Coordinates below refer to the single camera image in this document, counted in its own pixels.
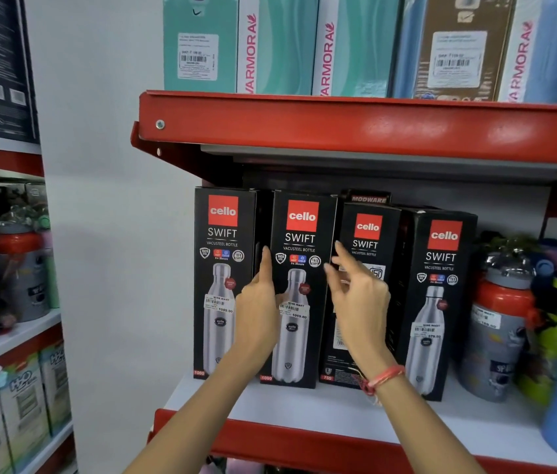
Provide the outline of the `person's right hand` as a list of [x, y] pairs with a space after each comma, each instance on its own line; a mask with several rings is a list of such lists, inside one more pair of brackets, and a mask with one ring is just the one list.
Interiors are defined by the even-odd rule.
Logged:
[[340, 241], [331, 264], [346, 272], [346, 294], [333, 303], [340, 334], [355, 364], [375, 385], [397, 363], [385, 344], [388, 286], [350, 254]]

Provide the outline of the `person's left hand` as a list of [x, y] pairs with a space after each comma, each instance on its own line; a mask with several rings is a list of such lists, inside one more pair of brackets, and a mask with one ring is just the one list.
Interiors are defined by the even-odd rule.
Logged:
[[272, 271], [272, 254], [263, 247], [258, 273], [235, 299], [235, 336], [237, 356], [260, 371], [278, 341], [280, 333], [279, 302]]

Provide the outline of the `person's right forearm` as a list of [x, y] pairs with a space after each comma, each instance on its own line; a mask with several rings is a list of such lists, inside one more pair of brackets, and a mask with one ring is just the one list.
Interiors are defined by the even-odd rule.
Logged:
[[487, 474], [417, 393], [400, 365], [368, 387], [385, 409], [414, 474]]

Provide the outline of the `person's left forearm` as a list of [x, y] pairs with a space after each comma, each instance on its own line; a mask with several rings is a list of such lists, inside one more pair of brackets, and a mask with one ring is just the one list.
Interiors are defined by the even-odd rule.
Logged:
[[236, 342], [122, 474], [199, 474], [228, 415], [273, 350]]

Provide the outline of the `black steel bottle box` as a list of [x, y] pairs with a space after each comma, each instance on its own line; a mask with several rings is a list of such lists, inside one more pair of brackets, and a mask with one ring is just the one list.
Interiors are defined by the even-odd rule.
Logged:
[[314, 389], [318, 380], [338, 196], [275, 190], [270, 252], [280, 332], [262, 384]]
[[441, 401], [478, 217], [425, 206], [401, 211], [388, 287], [386, 345], [427, 401]]
[[195, 189], [195, 379], [207, 379], [234, 342], [235, 298], [252, 279], [257, 205], [256, 191]]
[[[391, 206], [344, 203], [338, 240], [381, 281], [389, 282], [401, 210]], [[327, 296], [319, 360], [321, 383], [359, 389], [361, 374], [346, 348]]]

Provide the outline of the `red metal shelf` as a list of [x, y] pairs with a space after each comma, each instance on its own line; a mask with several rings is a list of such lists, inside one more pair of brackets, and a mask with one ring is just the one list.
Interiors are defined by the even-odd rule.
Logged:
[[222, 184], [244, 157], [325, 171], [450, 165], [479, 177], [557, 181], [557, 105], [148, 90], [131, 146]]
[[[448, 371], [430, 403], [488, 474], [557, 474], [557, 453], [540, 432], [542, 414], [517, 390], [504, 403], [466, 391]], [[412, 474], [385, 411], [360, 390], [252, 381], [212, 447], [215, 456], [334, 474]]]

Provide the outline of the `grey bottle with red lid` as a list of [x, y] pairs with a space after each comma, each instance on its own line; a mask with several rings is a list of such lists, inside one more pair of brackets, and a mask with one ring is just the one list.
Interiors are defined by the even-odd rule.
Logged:
[[502, 403], [538, 315], [531, 284], [535, 269], [524, 250], [497, 254], [479, 280], [459, 366], [461, 385], [478, 398]]
[[45, 243], [36, 227], [37, 213], [14, 205], [0, 216], [0, 297], [18, 322], [49, 311]]

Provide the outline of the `group of colourful bottles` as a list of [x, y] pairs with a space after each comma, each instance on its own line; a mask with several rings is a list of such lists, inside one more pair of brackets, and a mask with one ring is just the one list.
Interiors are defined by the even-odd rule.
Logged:
[[551, 287], [557, 275], [557, 239], [537, 239], [524, 233], [504, 236], [497, 231], [484, 230], [475, 243], [477, 254], [480, 255], [477, 265], [481, 269], [485, 269], [492, 257], [503, 248], [522, 250], [535, 269], [531, 290], [537, 296]]

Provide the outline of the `green bottle with black lid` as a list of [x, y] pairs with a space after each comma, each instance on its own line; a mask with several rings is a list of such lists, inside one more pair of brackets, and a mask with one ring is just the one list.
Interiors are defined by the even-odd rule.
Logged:
[[515, 382], [529, 401], [547, 408], [557, 380], [557, 271], [534, 295], [537, 311], [526, 331]]

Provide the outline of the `teal wave box white side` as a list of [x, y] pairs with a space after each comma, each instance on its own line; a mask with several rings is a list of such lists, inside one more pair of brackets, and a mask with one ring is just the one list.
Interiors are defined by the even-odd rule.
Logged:
[[314, 96], [390, 97], [404, 0], [320, 0]]
[[239, 0], [238, 94], [312, 93], [320, 0]]

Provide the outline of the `brown box with white label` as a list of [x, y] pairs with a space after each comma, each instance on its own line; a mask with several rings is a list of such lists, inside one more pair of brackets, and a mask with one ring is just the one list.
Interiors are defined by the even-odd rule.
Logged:
[[492, 101], [515, 0], [426, 0], [413, 99]]

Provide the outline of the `light green bottle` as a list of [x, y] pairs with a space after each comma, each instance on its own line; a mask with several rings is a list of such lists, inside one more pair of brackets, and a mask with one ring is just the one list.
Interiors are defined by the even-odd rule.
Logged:
[[37, 232], [43, 239], [45, 250], [45, 266], [47, 271], [47, 295], [48, 305], [51, 309], [60, 307], [59, 290], [55, 270], [55, 260], [53, 253], [53, 238], [51, 231], [50, 215], [47, 205], [39, 205], [37, 208]]

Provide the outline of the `plain teal box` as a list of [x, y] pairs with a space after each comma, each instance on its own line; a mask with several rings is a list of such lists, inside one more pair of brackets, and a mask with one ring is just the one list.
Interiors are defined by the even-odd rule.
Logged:
[[235, 93], [239, 0], [163, 0], [164, 89]]

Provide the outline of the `blue box white side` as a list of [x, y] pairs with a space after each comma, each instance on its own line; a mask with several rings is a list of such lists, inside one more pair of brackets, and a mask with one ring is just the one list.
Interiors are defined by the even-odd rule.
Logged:
[[557, 0], [516, 0], [496, 101], [557, 104]]

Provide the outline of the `red and white shelf unit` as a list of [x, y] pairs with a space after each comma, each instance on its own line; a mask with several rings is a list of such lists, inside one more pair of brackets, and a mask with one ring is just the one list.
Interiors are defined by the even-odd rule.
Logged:
[[[12, 172], [16, 177], [43, 177], [40, 146], [0, 138], [0, 170]], [[56, 341], [61, 334], [61, 310], [57, 308], [0, 335], [0, 357], [17, 348], [34, 348], [42, 342]], [[69, 420], [24, 466], [21, 474], [77, 474], [76, 458], [71, 457], [74, 452], [74, 423]]]

